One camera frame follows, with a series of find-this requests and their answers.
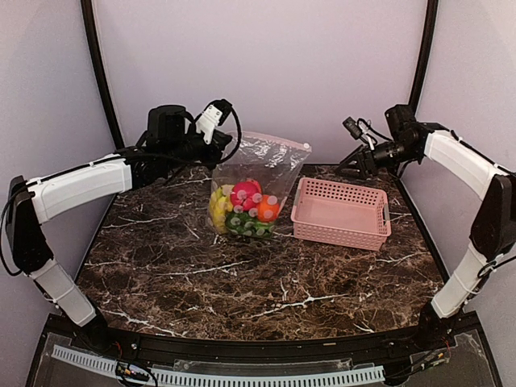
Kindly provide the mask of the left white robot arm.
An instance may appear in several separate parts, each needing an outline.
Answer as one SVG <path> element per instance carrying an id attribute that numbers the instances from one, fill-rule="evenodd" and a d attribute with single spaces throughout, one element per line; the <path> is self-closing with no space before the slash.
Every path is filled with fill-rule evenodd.
<path id="1" fill-rule="evenodd" d="M 223 162 L 231 141 L 231 135 L 221 131 L 215 131 L 211 141 L 198 133 L 152 141 L 143 133 L 136 145 L 101 159 L 46 177 L 12 179 L 1 215 L 14 264 L 8 274 L 31 278 L 76 326 L 83 328 L 81 336 L 94 350 L 108 351 L 114 344 L 113 332 L 98 321 L 99 312 L 56 261 L 42 224 L 99 198 L 166 179 L 175 168 L 212 169 Z"/>

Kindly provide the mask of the yellow toy banana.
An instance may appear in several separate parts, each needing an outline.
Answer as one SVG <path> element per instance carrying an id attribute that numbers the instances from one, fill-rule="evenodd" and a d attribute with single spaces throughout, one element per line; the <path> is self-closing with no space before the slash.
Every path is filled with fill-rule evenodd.
<path id="1" fill-rule="evenodd" d="M 226 216 L 233 211 L 233 204 L 231 202 L 233 187 L 233 185 L 219 186 L 210 195 L 210 224 L 219 234 L 227 232 L 225 222 Z"/>

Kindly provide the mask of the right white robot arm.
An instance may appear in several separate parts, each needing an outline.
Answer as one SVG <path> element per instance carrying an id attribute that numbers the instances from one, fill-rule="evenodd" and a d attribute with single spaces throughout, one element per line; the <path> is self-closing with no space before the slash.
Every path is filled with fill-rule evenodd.
<path id="1" fill-rule="evenodd" d="M 502 202 L 487 193 L 495 176 L 515 183 L 512 147 L 498 137 L 473 134 L 466 146 L 439 123 L 382 117 L 375 128 L 354 119 L 361 137 L 347 129 L 344 115 L 330 125 L 331 160 L 340 164 L 364 146 L 384 157 L 370 168 L 400 183 L 422 231 L 436 245 L 443 286 L 429 301 L 440 318 L 476 311 L 489 328 L 511 329 L 515 321 L 515 194 Z"/>

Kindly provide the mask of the orange toy fruit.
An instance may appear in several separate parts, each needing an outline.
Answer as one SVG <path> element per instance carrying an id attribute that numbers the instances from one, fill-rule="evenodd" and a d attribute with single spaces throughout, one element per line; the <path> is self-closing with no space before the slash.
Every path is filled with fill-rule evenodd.
<path id="1" fill-rule="evenodd" d="M 274 195 L 264 195 L 261 202 L 257 205 L 256 217 L 263 223 L 273 222 L 277 219 L 280 212 L 278 198 Z"/>

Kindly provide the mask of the red toy apple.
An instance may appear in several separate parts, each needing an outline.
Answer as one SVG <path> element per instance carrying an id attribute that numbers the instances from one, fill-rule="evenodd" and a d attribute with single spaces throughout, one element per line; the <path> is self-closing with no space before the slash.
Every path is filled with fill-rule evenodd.
<path id="1" fill-rule="evenodd" d="M 230 194 L 233 211 L 236 213 L 256 208 L 262 199 L 261 185 L 258 181 L 252 179 L 235 184 Z"/>

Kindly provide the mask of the clear zip top bag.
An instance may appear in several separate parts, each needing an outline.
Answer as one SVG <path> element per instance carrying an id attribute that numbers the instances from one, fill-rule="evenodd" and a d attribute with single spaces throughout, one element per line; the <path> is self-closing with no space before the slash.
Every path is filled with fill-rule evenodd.
<path id="1" fill-rule="evenodd" d="M 274 195 L 278 198 L 280 215 L 290 190 L 311 153 L 312 147 L 308 143 L 245 131 L 236 154 L 213 171 L 211 193 L 222 185 L 235 185 L 248 179 L 256 180 L 261 185 L 263 196 Z M 256 208 L 242 213 L 257 218 Z M 217 232 L 210 224 L 209 207 L 208 224 Z"/>

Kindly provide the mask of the green toy watermelon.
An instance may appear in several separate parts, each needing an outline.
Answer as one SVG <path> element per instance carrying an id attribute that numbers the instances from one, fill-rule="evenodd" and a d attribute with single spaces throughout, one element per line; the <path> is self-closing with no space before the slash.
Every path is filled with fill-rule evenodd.
<path id="1" fill-rule="evenodd" d="M 248 213 L 231 212 L 225 221 L 225 227 L 233 235 L 268 238 L 275 229 L 275 222 L 261 222 Z"/>

